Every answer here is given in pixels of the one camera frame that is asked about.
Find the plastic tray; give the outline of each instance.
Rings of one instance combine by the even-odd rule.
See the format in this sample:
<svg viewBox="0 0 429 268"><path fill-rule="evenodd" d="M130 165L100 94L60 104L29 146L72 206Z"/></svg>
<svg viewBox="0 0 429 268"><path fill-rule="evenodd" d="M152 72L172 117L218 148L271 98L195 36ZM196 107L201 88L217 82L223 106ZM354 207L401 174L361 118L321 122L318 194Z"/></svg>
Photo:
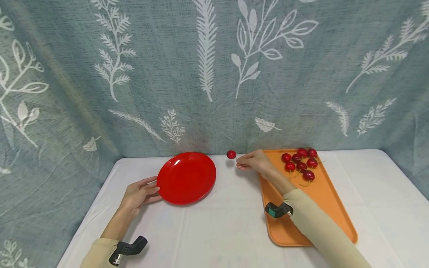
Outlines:
<svg viewBox="0 0 429 268"><path fill-rule="evenodd" d="M281 155L289 153L293 155L296 149L293 150L264 150L267 157L282 172L287 178L289 173L284 170L284 163L281 160ZM307 183L302 178L302 173L297 175L297 171L292 172L291 182L309 195L319 207L325 211L340 228L346 233L350 240L357 243L358 236L345 208L342 204L329 176L322 163L312 169L315 174L315 180L308 186L303 187L300 184ZM264 207L267 203L272 202L279 205L283 202L283 197L277 192L274 186L260 176L260 184L262 190L262 200ZM297 229L288 216L280 218L272 218L265 214L268 234L271 240L279 246L283 247L308 247L312 246L311 242Z"/></svg>

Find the red cherry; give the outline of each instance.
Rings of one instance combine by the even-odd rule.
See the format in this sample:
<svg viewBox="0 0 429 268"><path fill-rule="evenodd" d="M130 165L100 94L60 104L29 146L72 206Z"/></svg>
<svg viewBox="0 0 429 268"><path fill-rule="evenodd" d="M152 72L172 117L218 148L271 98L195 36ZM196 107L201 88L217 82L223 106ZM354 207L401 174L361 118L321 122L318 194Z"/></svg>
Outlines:
<svg viewBox="0 0 429 268"><path fill-rule="evenodd" d="M310 148L308 151L307 151L307 155L308 155L308 157L317 157L317 151L315 150L315 149L313 149L313 148Z"/></svg>
<svg viewBox="0 0 429 268"><path fill-rule="evenodd" d="M299 154L294 154L294 155L292 156L292 161L293 161L293 162L295 162L296 164L297 164L298 162L301 162L301 159L302 159L302 156L301 156L301 155L299 155Z"/></svg>
<svg viewBox="0 0 429 268"><path fill-rule="evenodd" d="M229 159L234 159L237 156L237 153L234 151L227 151L227 157Z"/></svg>
<svg viewBox="0 0 429 268"><path fill-rule="evenodd" d="M309 167L311 167L312 169L314 169L315 167L317 167L319 165L319 163L315 159L310 158L307 160L307 165Z"/></svg>
<svg viewBox="0 0 429 268"><path fill-rule="evenodd" d="M314 173L312 171L306 170L304 171L304 174L302 174L302 177L305 181L314 181Z"/></svg>
<svg viewBox="0 0 429 268"><path fill-rule="evenodd" d="M292 159L292 156L290 154L282 154L281 160L285 163L289 162Z"/></svg>
<svg viewBox="0 0 429 268"><path fill-rule="evenodd" d="M300 148L296 151L296 153L300 156L302 156L303 158L307 158L307 150L304 148Z"/></svg>
<svg viewBox="0 0 429 268"><path fill-rule="evenodd" d="M292 162L287 162L286 165L284 165L284 169L286 171L293 172L295 170L295 164Z"/></svg>
<svg viewBox="0 0 429 268"><path fill-rule="evenodd" d="M307 165L304 162L299 162L296 164L296 169L303 172L303 170L307 169Z"/></svg>

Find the gray-blue curtain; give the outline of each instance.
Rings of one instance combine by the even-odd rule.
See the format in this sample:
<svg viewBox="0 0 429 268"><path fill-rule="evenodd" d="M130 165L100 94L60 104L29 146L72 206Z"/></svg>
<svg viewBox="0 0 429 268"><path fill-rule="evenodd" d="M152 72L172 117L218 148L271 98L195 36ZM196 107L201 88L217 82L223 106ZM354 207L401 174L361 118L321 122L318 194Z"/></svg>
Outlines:
<svg viewBox="0 0 429 268"><path fill-rule="evenodd" d="M429 196L429 0L0 8L0 267L54 267L122 157L379 148Z"/></svg>

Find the beige sleeve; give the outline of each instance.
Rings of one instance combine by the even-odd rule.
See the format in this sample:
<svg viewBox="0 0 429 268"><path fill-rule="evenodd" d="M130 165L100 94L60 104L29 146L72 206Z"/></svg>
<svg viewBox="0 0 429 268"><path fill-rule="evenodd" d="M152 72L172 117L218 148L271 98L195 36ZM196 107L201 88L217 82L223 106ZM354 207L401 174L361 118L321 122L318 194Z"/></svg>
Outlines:
<svg viewBox="0 0 429 268"><path fill-rule="evenodd" d="M109 263L109 258L116 249L118 240L97 239L82 261L81 268L116 268Z"/></svg>
<svg viewBox="0 0 429 268"><path fill-rule="evenodd" d="M303 191L283 196L293 208L291 220L319 250L331 268L371 268L340 227Z"/></svg>

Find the white tablecloth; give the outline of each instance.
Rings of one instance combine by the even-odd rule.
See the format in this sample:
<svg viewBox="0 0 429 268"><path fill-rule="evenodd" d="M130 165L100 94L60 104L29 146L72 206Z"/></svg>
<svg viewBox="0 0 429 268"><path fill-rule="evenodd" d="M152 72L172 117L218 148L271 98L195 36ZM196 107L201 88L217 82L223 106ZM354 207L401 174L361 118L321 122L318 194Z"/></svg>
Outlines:
<svg viewBox="0 0 429 268"><path fill-rule="evenodd" d="M358 232L357 247L373 268L427 268L429 201L379 150L319 153ZM149 241L123 267L327 268L314 248L274 245L265 224L259 181L224 155L210 156L216 184L201 202L147 206L125 241ZM70 242L58 267L79 267L118 207L128 184L157 175L169 157L121 159Z"/></svg>

